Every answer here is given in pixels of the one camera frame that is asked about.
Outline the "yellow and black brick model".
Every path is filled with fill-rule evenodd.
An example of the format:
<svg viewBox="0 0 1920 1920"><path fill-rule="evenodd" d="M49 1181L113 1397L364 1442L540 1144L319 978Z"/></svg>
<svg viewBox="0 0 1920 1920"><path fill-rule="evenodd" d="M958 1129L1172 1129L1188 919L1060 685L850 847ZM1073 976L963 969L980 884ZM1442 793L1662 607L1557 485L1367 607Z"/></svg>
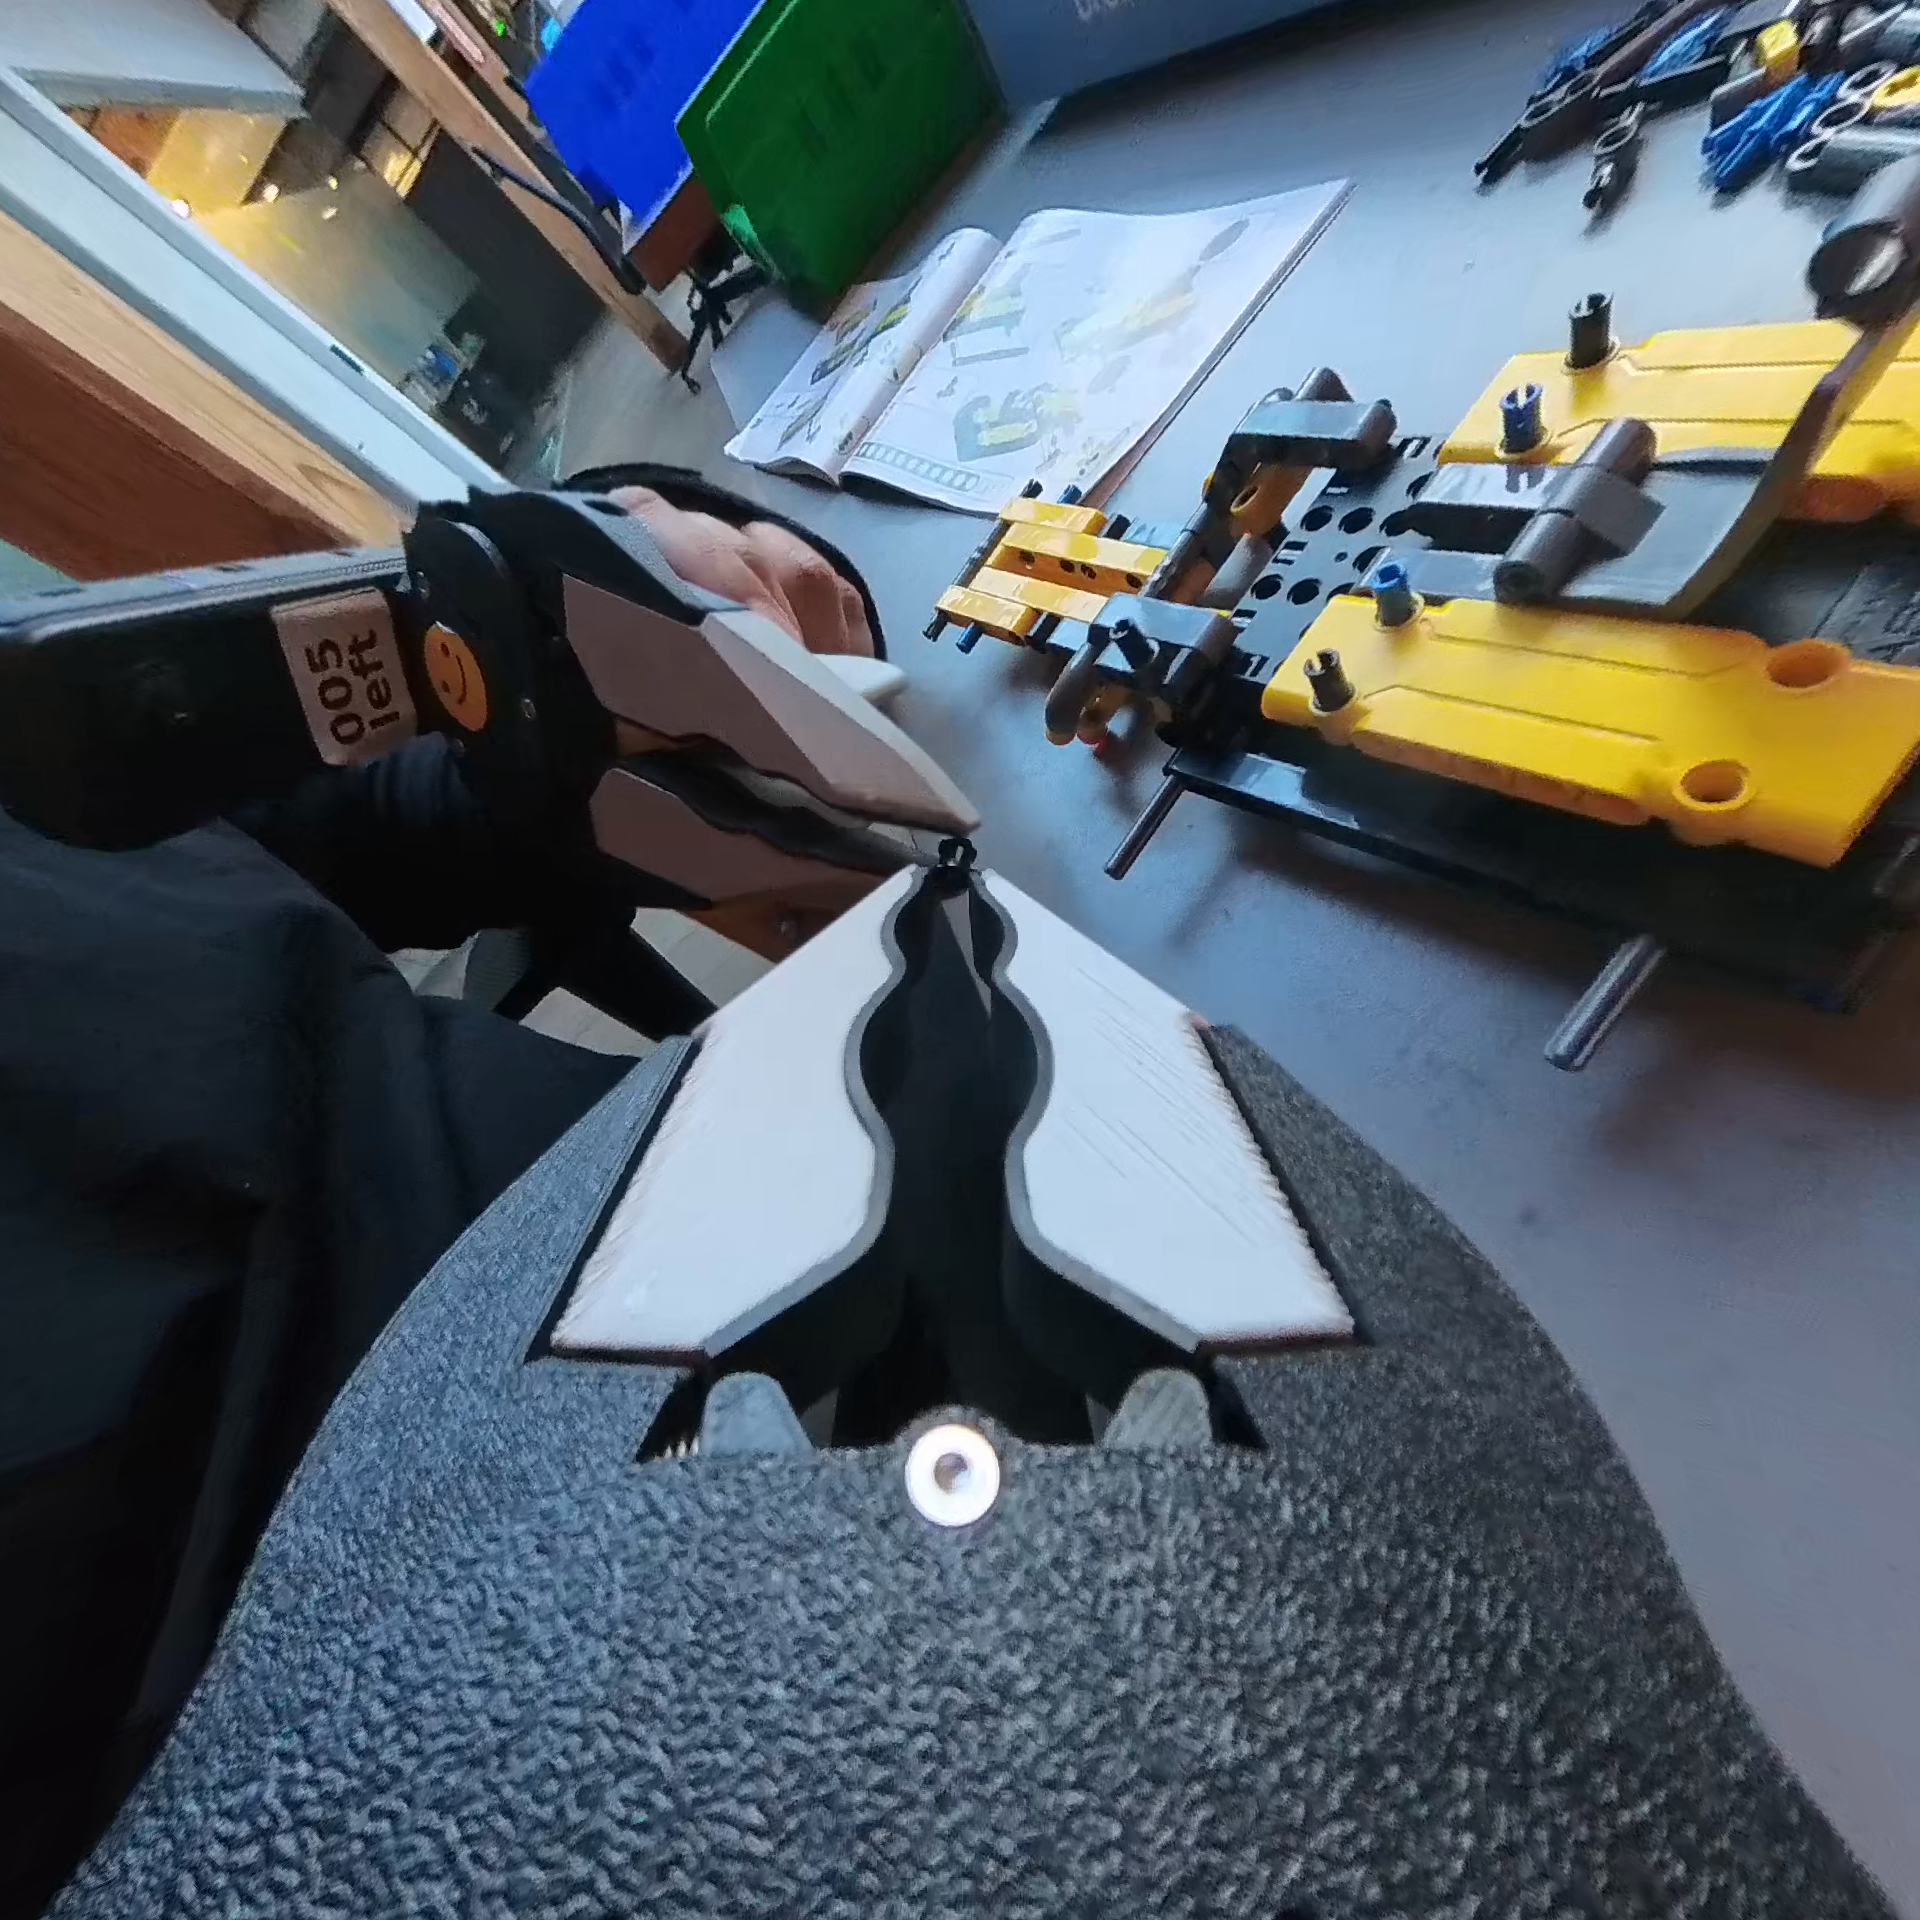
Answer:
<svg viewBox="0 0 1920 1920"><path fill-rule="evenodd" d="M1916 940L1916 157L1807 264L1815 321L1626 345L1585 295L1446 437L1327 369L1262 395L1171 530L1029 485L939 595L1052 661L1045 729L1617 943L1574 1072L1671 959L1842 1011Z"/></svg>

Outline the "person's left forearm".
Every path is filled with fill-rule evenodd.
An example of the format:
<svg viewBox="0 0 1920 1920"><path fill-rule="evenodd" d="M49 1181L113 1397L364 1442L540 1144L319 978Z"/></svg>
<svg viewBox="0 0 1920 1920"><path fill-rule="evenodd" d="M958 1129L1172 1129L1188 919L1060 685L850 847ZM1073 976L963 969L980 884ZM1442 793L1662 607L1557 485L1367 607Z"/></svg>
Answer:
<svg viewBox="0 0 1920 1920"><path fill-rule="evenodd" d="M319 771L279 797L231 807L225 820L387 954L452 949L485 928L599 925L691 904L587 850L567 820L500 807L445 736Z"/></svg>

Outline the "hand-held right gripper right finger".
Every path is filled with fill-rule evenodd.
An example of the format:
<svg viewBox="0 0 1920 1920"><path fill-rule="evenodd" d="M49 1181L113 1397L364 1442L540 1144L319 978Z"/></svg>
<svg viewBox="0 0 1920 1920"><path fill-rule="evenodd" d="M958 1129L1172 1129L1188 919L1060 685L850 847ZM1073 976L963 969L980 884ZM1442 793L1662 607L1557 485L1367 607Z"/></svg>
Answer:
<svg viewBox="0 0 1920 1920"><path fill-rule="evenodd" d="M1351 1343L1207 1023L994 872L970 907L1031 1261L1186 1355Z"/></svg>

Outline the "open instruction booklet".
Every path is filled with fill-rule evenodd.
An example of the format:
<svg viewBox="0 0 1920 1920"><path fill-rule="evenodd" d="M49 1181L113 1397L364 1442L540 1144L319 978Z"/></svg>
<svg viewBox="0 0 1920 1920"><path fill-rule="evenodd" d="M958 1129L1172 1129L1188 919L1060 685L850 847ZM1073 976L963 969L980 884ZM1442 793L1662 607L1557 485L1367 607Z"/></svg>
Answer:
<svg viewBox="0 0 1920 1920"><path fill-rule="evenodd" d="M1022 485L1100 501L1204 384L1353 193L1045 208L964 227L850 287L727 458L831 490L994 516Z"/></svg>

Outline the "wooden table leg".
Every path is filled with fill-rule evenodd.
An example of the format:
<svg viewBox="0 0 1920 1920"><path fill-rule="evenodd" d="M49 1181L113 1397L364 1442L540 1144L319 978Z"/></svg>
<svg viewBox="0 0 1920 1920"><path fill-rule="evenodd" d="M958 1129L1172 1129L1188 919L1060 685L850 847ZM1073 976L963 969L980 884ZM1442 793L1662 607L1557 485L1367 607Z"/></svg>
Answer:
<svg viewBox="0 0 1920 1920"><path fill-rule="evenodd" d="M402 515L2 219L2 540L66 578L391 547Z"/></svg>

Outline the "person's left hand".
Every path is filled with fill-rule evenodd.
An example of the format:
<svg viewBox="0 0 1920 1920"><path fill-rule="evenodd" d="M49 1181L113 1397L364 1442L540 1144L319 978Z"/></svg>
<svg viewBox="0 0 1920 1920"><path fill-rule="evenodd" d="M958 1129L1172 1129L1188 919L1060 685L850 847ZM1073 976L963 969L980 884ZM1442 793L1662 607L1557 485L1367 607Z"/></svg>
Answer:
<svg viewBox="0 0 1920 1920"><path fill-rule="evenodd" d="M817 657L881 657L859 591L802 537L766 520L734 527L683 511L650 487L611 499L647 528L685 585L770 619Z"/></svg>

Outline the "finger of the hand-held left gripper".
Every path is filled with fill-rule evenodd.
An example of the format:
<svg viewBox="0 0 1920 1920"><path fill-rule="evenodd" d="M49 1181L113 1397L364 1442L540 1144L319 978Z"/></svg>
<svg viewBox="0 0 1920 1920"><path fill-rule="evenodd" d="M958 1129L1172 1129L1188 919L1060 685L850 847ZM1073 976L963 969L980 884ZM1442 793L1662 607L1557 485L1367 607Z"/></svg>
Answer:
<svg viewBox="0 0 1920 1920"><path fill-rule="evenodd" d="M618 753L589 793L591 842L706 906L850 906L933 858L802 784L718 753Z"/></svg>
<svg viewBox="0 0 1920 1920"><path fill-rule="evenodd" d="M569 649L619 727L699 741L867 824L978 828L974 802L914 739L762 616L716 608L683 623L575 578L562 608Z"/></svg>

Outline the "person's black clothed torso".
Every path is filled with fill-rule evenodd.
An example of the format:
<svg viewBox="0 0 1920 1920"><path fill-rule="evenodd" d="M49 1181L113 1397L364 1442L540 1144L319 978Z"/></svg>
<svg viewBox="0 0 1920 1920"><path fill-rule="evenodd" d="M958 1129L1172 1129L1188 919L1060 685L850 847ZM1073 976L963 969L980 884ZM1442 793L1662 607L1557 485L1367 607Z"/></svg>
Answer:
<svg viewBox="0 0 1920 1920"><path fill-rule="evenodd" d="M413 993L225 818L5 818L2 1001L2 1897L38 1915L369 1347L625 1067Z"/></svg>

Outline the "pile of small brick parts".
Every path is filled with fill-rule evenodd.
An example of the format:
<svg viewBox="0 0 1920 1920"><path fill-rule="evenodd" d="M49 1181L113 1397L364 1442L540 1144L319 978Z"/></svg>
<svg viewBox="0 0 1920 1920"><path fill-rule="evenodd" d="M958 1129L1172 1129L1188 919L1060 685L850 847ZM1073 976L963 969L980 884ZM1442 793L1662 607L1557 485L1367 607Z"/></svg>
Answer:
<svg viewBox="0 0 1920 1920"><path fill-rule="evenodd" d="M1772 173L1838 195L1916 152L1916 44L1916 4L1629 4L1551 56L1475 184L1585 153L1581 205L1599 219L1634 184L1652 123L1698 108L1716 196Z"/></svg>

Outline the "grey desk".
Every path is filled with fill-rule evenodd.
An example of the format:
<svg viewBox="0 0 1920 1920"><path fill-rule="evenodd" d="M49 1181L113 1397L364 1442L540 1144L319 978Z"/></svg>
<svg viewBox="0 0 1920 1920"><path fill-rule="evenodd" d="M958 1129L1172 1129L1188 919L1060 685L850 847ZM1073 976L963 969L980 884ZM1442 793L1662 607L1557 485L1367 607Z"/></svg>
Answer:
<svg viewBox="0 0 1920 1920"><path fill-rule="evenodd" d="M1588 231L1577 160L1489 195L1475 160L1605 4L1343 7L1014 123L881 272L1037 208L1182 210L1351 178L1349 204L1145 453L1121 501L1183 516L1273 381L1331 365L1449 431L1586 293L1617 327L1791 321L1819 218L1716 204L1697 123L1647 132ZM1203 1016L1237 1024L1500 1267L1638 1475L1698 1611L1835 1829L1916 1913L1916 962L1854 1016L1662 972L1580 1075L1542 1051L1599 972L1588 932L1175 807L1105 865L1162 753L1045 741L1036 664L924 643L974 523L724 458L721 375L683 387L615 322L567 387L562 473L697 466L867 573L900 719L983 812L980 850Z"/></svg>

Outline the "green plastic bin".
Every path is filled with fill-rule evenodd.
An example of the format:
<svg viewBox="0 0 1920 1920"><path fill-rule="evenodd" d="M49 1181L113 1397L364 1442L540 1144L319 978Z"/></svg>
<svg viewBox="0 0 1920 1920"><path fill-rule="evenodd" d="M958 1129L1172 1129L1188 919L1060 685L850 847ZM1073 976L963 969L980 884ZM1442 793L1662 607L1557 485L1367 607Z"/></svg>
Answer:
<svg viewBox="0 0 1920 1920"><path fill-rule="evenodd" d="M769 3L677 132L721 227L822 315L999 108L964 4Z"/></svg>

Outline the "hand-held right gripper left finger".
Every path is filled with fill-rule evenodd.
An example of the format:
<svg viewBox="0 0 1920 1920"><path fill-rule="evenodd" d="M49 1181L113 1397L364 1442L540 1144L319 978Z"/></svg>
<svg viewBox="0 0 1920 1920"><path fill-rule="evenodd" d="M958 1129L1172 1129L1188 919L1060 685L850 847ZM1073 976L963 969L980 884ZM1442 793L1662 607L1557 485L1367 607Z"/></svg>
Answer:
<svg viewBox="0 0 1920 1920"><path fill-rule="evenodd" d="M884 881L703 1024L554 1352L718 1360L878 1243L897 1148L862 1050L925 875Z"/></svg>

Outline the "small black tripod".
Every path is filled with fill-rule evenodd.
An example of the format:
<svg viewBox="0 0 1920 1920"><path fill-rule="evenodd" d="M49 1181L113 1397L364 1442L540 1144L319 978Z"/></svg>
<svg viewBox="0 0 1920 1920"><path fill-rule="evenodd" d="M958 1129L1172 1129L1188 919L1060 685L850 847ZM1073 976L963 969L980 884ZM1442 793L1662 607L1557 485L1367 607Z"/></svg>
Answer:
<svg viewBox="0 0 1920 1920"><path fill-rule="evenodd" d="M689 344L682 352L677 375L689 394L703 389L695 375L695 364L701 348L718 348L735 321L734 308L750 301L769 279L758 264L745 257L735 259L724 272L706 272L701 267L685 267L689 282Z"/></svg>

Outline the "blue cardboard box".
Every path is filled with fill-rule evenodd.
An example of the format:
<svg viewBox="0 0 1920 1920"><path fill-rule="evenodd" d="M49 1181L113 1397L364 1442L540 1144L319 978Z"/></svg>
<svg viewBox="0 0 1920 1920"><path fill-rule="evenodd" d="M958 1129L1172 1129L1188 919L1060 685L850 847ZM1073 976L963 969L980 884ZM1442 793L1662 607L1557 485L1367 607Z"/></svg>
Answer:
<svg viewBox="0 0 1920 1920"><path fill-rule="evenodd" d="M1125 80L1326 3L964 3L1010 108Z"/></svg>

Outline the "wooden workbench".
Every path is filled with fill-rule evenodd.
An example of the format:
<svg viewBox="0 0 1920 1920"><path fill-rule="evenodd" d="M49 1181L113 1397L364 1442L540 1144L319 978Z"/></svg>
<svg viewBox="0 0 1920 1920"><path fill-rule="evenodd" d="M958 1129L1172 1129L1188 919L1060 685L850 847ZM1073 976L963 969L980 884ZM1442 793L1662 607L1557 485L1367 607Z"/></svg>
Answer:
<svg viewBox="0 0 1920 1920"><path fill-rule="evenodd" d="M450 3L329 3L327 12L494 180L611 317L661 369L682 373L685 331L661 312L611 218L587 202L550 149L487 26Z"/></svg>

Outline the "blue plastic bin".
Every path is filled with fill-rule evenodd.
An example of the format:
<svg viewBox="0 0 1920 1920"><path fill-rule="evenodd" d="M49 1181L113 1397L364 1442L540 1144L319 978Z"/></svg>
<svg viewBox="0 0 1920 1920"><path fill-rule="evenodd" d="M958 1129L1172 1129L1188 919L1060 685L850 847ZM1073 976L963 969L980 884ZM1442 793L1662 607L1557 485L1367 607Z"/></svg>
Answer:
<svg viewBox="0 0 1920 1920"><path fill-rule="evenodd" d="M581 3L526 82L567 169L644 223L691 171L679 117L755 3Z"/></svg>

